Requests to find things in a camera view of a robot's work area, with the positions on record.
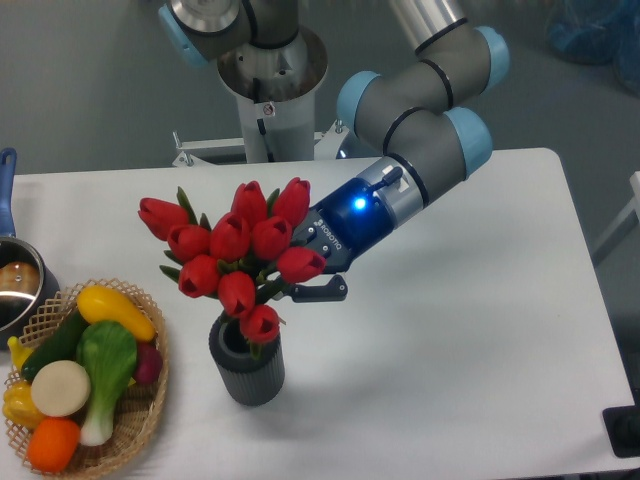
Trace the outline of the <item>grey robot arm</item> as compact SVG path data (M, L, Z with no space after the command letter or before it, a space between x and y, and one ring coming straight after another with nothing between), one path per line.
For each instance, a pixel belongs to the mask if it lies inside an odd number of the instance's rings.
M265 280L258 302L337 301L352 261L491 156L484 122L466 99L499 83L510 57L504 39L472 27L455 1L395 1L392 10L417 61L393 78L353 75L337 100L337 121L379 159L319 201L295 232L326 260L330 281ZM314 156L314 94L327 72L322 41L294 1L168 1L158 12L169 39L194 65L215 62L235 96L251 163Z

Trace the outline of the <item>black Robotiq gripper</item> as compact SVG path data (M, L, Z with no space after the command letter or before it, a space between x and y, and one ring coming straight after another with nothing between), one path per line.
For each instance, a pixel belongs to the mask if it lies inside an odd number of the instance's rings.
M293 239L326 260L326 274L345 272L352 262L394 228L394 219L377 192L391 185L386 179L376 183L354 177L309 209L296 227ZM294 303L344 301L348 295L345 279L335 274L324 285L294 284L273 299L289 297Z

